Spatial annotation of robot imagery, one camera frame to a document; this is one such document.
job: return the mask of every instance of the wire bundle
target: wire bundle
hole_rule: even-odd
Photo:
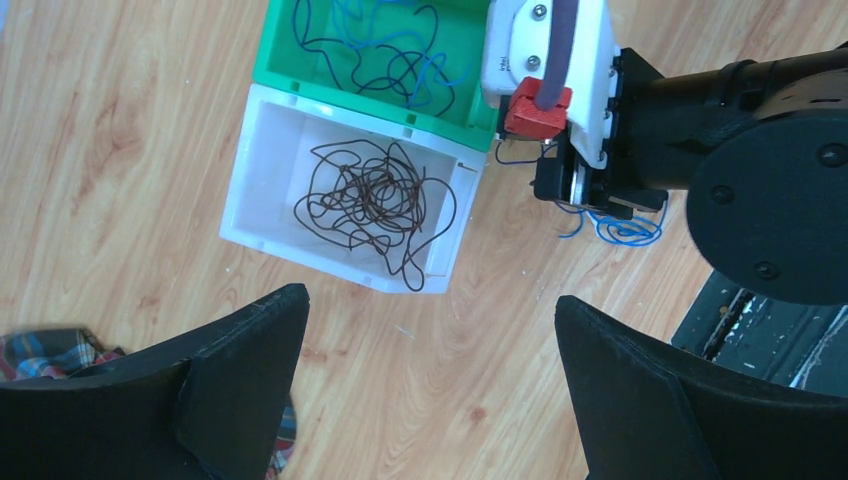
[[[545,158],[551,150],[556,148],[556,145],[539,144],[539,157],[534,160],[502,160],[500,149],[503,142],[499,142],[495,147],[495,161],[501,165],[532,165],[540,159]],[[643,217],[634,216],[631,220],[622,220],[615,217],[590,212],[581,208],[573,208],[556,202],[556,206],[569,215],[578,215],[580,223],[577,228],[568,233],[559,235],[559,238],[567,239],[576,237],[586,225],[586,217],[595,226],[595,234],[606,243],[611,245],[619,245],[625,247],[647,247],[657,242],[662,237],[662,226],[665,223],[665,216],[668,213],[668,204],[662,210],[662,216],[659,223],[648,220]]]
[[[375,0],[370,9],[363,5],[362,0],[326,1],[332,3],[329,15],[338,38],[308,38],[313,18],[311,0],[295,2],[292,32],[303,50],[321,55],[336,88],[357,94],[386,92],[396,100],[396,103],[409,109],[425,109],[433,105],[430,110],[435,112],[436,117],[450,110],[456,101],[454,87],[465,80],[468,69],[461,78],[455,81],[451,81],[446,75],[447,54],[433,51],[439,31],[439,13],[433,5],[420,5],[412,12],[413,17],[430,15],[433,18],[432,33],[429,39],[425,40],[424,36],[413,30],[399,30],[382,38],[374,38],[378,11],[382,7],[386,5],[414,7],[420,3],[419,0]],[[367,33],[364,38],[356,38],[351,32],[355,26],[365,28]],[[402,44],[404,48],[392,43]],[[414,44],[415,48],[406,48],[410,44]],[[335,48],[331,54],[328,48],[333,46]],[[342,63],[340,59],[349,58],[350,53],[353,53],[356,60],[344,62],[345,65],[352,64],[352,68],[347,72],[349,82],[343,85],[341,80],[343,77],[339,75],[337,69]],[[374,65],[384,66],[385,74],[362,79],[357,73],[363,64],[368,65],[369,68],[373,68]],[[445,105],[436,105],[438,102],[434,89],[437,87],[447,89],[449,98]]]
[[[373,156],[357,151],[371,150]],[[351,140],[320,145],[310,152],[318,157],[309,190],[294,206],[294,216],[319,238],[348,250],[370,246],[383,258],[389,274],[400,273],[413,292],[424,288],[424,270],[416,255],[453,226],[457,214],[456,195],[444,180],[421,175],[403,147],[392,142],[382,148],[370,140]],[[332,178],[333,186],[318,191],[316,178]],[[440,231],[425,237],[428,218],[425,185],[445,188],[453,203],[450,221]],[[400,261],[390,253],[402,251]],[[413,282],[410,270],[416,272]]]

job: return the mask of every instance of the wood grain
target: wood grain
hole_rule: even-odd
[[[845,5],[611,1],[620,43],[666,75],[833,48],[848,40]],[[650,249],[563,241],[575,220],[531,198],[532,168],[492,162],[442,296],[381,295],[222,241],[265,8],[11,2],[0,329],[85,324],[137,350],[304,282],[313,310],[285,478],[584,478],[555,301],[579,295],[668,339],[709,273],[684,197]]]

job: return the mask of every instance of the plaid shirt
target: plaid shirt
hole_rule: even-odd
[[[0,382],[33,377],[67,378],[83,368],[126,355],[120,349],[107,350],[87,329],[57,329],[16,333],[0,337]],[[297,431],[291,397],[286,398],[274,453],[265,474],[277,476],[294,450]]]

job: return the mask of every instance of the robotic arm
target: robotic arm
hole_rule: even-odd
[[[606,2],[496,0],[482,84],[499,139],[560,146],[537,164],[538,199],[630,218],[688,190],[690,233],[716,270],[777,300],[848,303],[844,47],[665,78],[616,45]]]

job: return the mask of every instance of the green plastic box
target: green plastic box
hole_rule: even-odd
[[[480,88],[489,1],[413,2],[271,0],[253,79],[260,85],[488,151],[497,124],[497,111],[485,103]],[[418,10],[424,5],[430,6]],[[360,17],[363,21],[346,21],[340,14],[345,11],[341,9],[353,11],[354,7],[358,13],[364,12]],[[339,33],[342,28],[349,32],[344,35],[350,36],[343,37]],[[356,49],[341,38],[364,39],[358,46],[375,41]],[[376,48],[376,43],[380,43],[376,39],[388,39],[382,43],[392,48]],[[432,43],[425,57],[429,60],[417,64],[419,70],[422,65],[428,67],[424,69],[425,80],[419,84],[415,81],[417,76],[406,76],[405,87],[388,80],[392,75],[399,78],[398,72],[404,71],[402,62],[408,66],[410,61],[406,59],[415,58],[414,54],[398,57],[398,53],[424,50],[422,39]],[[304,47],[320,51],[310,52]],[[412,88],[410,82],[421,86]],[[362,85],[386,88],[360,90]],[[448,86],[453,87],[453,95]]]

